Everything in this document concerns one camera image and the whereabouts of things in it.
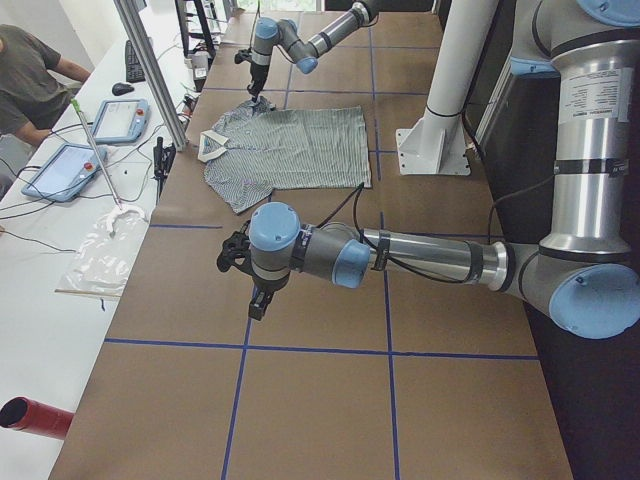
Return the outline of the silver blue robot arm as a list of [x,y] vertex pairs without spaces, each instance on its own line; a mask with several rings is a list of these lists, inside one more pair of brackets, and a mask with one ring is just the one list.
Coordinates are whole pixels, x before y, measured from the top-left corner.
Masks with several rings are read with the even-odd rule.
[[303,41],[293,20],[257,17],[251,46],[239,50],[234,62],[250,64],[251,82],[247,91],[257,102],[267,82],[273,50],[281,47],[291,62],[303,73],[311,73],[321,56],[353,32],[375,23],[381,9],[380,1],[354,1],[351,8],[323,30]]
[[[463,116],[498,1],[452,1],[425,111],[396,131],[401,173],[437,174]],[[293,21],[263,17],[251,47],[250,94],[257,99],[275,46],[303,73],[360,28],[381,1],[354,1],[338,20],[300,43]],[[479,244],[361,229],[323,220],[302,224],[281,202],[257,208],[241,230],[232,266],[255,291],[249,318],[261,320],[290,272],[357,288],[367,270],[400,269],[448,284],[484,284],[588,339],[610,338],[639,320],[639,276],[625,264],[620,237],[634,72],[639,62],[639,1],[516,1],[511,73],[559,75],[559,111],[550,233],[537,245]]]

